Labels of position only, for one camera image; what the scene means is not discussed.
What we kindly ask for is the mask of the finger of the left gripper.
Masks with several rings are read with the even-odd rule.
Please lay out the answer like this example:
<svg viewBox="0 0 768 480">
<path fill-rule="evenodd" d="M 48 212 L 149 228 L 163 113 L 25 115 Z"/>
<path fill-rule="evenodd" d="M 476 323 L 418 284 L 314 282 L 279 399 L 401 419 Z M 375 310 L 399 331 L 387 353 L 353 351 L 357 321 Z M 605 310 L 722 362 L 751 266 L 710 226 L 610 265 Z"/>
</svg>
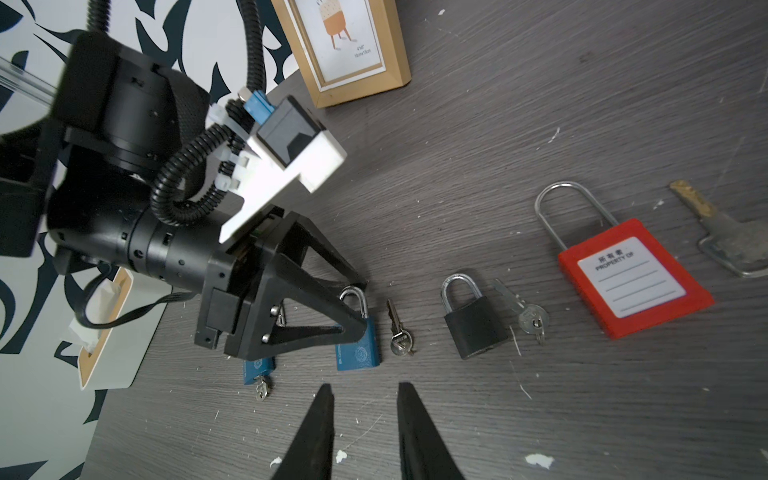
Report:
<svg viewBox="0 0 768 480">
<path fill-rule="evenodd" d="M 302 266 L 306 252 L 312 249 L 349 284 L 360 288 L 367 287 L 368 281 L 354 269 L 308 217 L 290 212 L 284 220 L 288 224 L 288 231 L 281 241 L 281 248 L 288 258 Z"/>
<path fill-rule="evenodd" d="M 275 255 L 267 262 L 253 298 L 246 302 L 245 317 L 226 339 L 224 353 L 255 361 L 311 347 L 359 341 L 367 323 L 340 299 L 343 289 L 321 282 L 287 255 Z M 326 321 L 279 326 L 271 310 L 286 299 L 316 312 Z"/>
</svg>

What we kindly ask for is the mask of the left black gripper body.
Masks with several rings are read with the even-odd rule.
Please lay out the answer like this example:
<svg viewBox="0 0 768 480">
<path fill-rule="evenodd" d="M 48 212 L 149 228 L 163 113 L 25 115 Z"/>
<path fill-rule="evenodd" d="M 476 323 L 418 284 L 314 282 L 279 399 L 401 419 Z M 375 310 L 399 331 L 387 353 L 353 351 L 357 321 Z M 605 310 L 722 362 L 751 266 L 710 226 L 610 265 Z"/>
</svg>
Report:
<svg viewBox="0 0 768 480">
<path fill-rule="evenodd" d="M 268 206 L 215 247 L 207 264 L 193 341 L 214 350 L 224 343 L 228 356 L 255 360 L 247 352 L 246 326 L 263 275 L 264 239 L 284 219 L 285 210 Z"/>
</svg>

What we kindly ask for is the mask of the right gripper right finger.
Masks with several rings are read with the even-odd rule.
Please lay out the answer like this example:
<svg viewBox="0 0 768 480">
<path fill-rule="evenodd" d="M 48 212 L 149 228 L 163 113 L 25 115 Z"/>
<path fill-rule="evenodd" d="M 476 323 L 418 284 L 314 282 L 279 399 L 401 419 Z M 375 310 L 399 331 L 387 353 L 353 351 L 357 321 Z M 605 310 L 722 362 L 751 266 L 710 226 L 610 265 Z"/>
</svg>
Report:
<svg viewBox="0 0 768 480">
<path fill-rule="evenodd" d="M 403 479 L 465 479 L 410 382 L 398 386 L 397 413 Z"/>
</svg>

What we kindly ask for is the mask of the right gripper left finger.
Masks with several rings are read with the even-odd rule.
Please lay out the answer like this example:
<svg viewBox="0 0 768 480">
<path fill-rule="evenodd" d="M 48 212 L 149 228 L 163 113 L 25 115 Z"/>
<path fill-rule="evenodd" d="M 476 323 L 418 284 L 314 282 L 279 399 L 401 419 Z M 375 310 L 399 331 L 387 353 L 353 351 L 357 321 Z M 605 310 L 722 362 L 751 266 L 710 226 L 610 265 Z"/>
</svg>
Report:
<svg viewBox="0 0 768 480">
<path fill-rule="evenodd" d="M 334 441 L 334 395 L 326 383 L 315 395 L 273 479 L 330 479 Z"/>
</svg>

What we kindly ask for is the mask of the blue padlock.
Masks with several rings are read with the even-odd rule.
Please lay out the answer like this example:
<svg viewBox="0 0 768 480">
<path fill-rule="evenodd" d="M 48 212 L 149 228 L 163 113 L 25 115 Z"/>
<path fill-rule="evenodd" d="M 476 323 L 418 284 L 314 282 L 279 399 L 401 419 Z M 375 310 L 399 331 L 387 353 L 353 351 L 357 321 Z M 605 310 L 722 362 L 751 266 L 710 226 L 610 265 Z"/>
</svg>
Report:
<svg viewBox="0 0 768 480">
<path fill-rule="evenodd" d="M 360 315 L 366 322 L 366 331 L 361 339 L 352 344 L 335 346 L 336 367 L 339 372 L 375 368 L 380 365 L 379 347 L 376 339 L 375 320 L 369 314 L 365 293 L 357 286 L 347 286 L 340 294 L 340 300 L 353 295 L 359 300 Z"/>
<path fill-rule="evenodd" d="M 275 370 L 275 360 L 264 358 L 243 363 L 243 383 L 254 388 L 259 401 L 265 400 L 272 390 L 271 374 Z"/>
</svg>

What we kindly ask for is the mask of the small black padlock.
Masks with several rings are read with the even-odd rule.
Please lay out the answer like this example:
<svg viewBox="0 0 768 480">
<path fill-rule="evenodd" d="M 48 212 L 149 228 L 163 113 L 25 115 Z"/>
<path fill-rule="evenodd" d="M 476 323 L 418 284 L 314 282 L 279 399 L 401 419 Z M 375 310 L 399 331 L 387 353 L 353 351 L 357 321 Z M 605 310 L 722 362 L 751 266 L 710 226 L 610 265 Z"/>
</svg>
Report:
<svg viewBox="0 0 768 480">
<path fill-rule="evenodd" d="M 466 283 L 474 298 L 454 310 L 449 299 L 449 286 L 455 281 Z M 446 311 L 446 325 L 462 360 L 478 356 L 510 340 L 508 327 L 493 309 L 476 282 L 464 273 L 449 275 L 442 283 L 441 300 Z"/>
</svg>

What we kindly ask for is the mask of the red padlock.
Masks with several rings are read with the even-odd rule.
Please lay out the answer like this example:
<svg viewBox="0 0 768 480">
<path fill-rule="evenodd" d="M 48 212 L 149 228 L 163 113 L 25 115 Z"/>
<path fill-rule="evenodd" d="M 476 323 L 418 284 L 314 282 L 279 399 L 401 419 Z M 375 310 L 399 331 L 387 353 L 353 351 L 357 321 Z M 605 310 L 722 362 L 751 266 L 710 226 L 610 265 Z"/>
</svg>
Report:
<svg viewBox="0 0 768 480">
<path fill-rule="evenodd" d="M 579 192 L 609 228 L 572 247 L 546 218 L 545 196 L 558 189 Z M 620 223 L 581 184 L 561 181 L 545 187 L 534 212 L 560 248 L 558 263 L 611 339 L 702 311 L 714 298 L 637 219 Z"/>
</svg>

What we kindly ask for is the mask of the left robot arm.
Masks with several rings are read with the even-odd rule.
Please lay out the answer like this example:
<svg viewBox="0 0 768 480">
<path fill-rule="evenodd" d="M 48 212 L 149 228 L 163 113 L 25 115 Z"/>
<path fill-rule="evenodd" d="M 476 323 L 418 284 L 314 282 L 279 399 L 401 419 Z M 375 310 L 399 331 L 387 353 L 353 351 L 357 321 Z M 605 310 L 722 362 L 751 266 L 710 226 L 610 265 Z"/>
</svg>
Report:
<svg viewBox="0 0 768 480">
<path fill-rule="evenodd" d="M 344 300 L 365 279 L 305 216 L 273 199 L 320 187 L 345 161 L 293 97 L 266 97 L 258 5 L 242 1 L 246 84 L 218 105 L 184 73 L 110 37 L 92 1 L 48 114 L 1 138 L 1 252 L 28 257 L 45 227 L 60 275 L 123 267 L 201 300 L 194 341 L 254 361 L 352 344 Z"/>
</svg>

